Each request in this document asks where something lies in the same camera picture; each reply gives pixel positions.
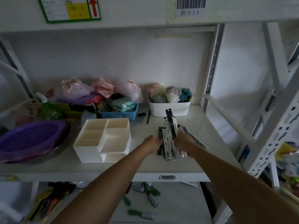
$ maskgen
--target white shelf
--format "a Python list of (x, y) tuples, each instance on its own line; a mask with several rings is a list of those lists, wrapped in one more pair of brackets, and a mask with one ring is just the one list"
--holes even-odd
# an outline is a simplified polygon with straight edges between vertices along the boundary
[[(140, 106), (138, 112), (148, 114), (148, 106)], [(130, 151), (141, 144), (145, 137), (150, 134), (158, 135), (159, 126), (163, 126), (163, 117), (150, 117), (149, 124), (146, 124), (147, 116), (142, 125), (133, 125), (131, 129)], [(196, 137), (205, 143), (210, 149), (209, 152), (223, 160), (240, 168), (239, 163), (229, 148), (217, 133), (207, 116), (199, 105), (191, 105), (186, 116), (177, 117), (178, 124), (187, 127)], [(81, 163), (72, 145), (76, 138), (70, 140), (69, 146), (57, 157), (39, 164), (17, 163), (0, 164), (0, 175), (15, 175), (22, 181), (92, 181), (112, 163)], [(186, 157), (180, 160), (166, 161), (163, 156), (151, 154), (145, 158), (133, 181), (165, 181), (160, 175), (174, 175), (171, 181), (180, 182), (207, 182), (207, 175), (197, 162)]]
[[(154, 211), (156, 214), (156, 223), (213, 223), (201, 188), (196, 188), (181, 182), (156, 182), (154, 186), (161, 192), (161, 196), (156, 197), (159, 205), (153, 208), (146, 194), (133, 191), (132, 188), (134, 186), (140, 185), (141, 182), (133, 182), (129, 193), (126, 195), (131, 201), (131, 206), (126, 207), (124, 202), (121, 201), (110, 223), (153, 223), (153, 221), (150, 220), (127, 215), (129, 209)], [(76, 189), (72, 194), (63, 199), (47, 223), (53, 221), (79, 193), (79, 190)]]
[(99, 0), (102, 20), (47, 24), (38, 0), (0, 0), (0, 33), (273, 21), (299, 17), (297, 0), (207, 0), (196, 17), (175, 17), (176, 0)]

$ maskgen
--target hand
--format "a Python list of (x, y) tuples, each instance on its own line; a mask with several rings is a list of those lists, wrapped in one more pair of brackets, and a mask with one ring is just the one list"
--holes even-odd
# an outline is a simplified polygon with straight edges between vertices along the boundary
[(189, 152), (188, 151), (188, 149), (190, 147), (189, 144), (190, 143), (194, 144), (195, 142), (194, 142), (193, 138), (190, 135), (185, 134), (182, 131), (179, 131), (177, 137), (174, 138), (174, 143), (176, 144), (176, 146), (180, 150), (183, 150), (185, 152)]
[(161, 140), (154, 136), (154, 135), (150, 135), (147, 138), (145, 138), (143, 140), (143, 143), (141, 144), (142, 149), (147, 151), (147, 154), (151, 154), (156, 152), (160, 145), (162, 144)]

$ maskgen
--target blue plastic basket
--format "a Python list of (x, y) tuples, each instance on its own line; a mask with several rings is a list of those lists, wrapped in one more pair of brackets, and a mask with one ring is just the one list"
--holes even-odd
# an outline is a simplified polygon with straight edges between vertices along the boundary
[(98, 110), (98, 113), (102, 115), (103, 119), (117, 119), (117, 118), (128, 118), (131, 121), (134, 121), (137, 116), (137, 111), (139, 104), (137, 104), (134, 112), (102, 112)]

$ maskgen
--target right arm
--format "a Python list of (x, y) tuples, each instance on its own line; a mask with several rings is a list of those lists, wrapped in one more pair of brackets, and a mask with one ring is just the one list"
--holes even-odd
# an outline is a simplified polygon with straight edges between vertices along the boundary
[(298, 211), (260, 180), (209, 153), (183, 132), (174, 142), (201, 166), (242, 224), (299, 223)]

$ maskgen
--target yellow label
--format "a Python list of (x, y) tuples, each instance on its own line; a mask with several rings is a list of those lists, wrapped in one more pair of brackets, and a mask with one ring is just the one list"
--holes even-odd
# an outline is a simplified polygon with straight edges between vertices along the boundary
[(90, 19), (87, 3), (66, 4), (70, 20)]

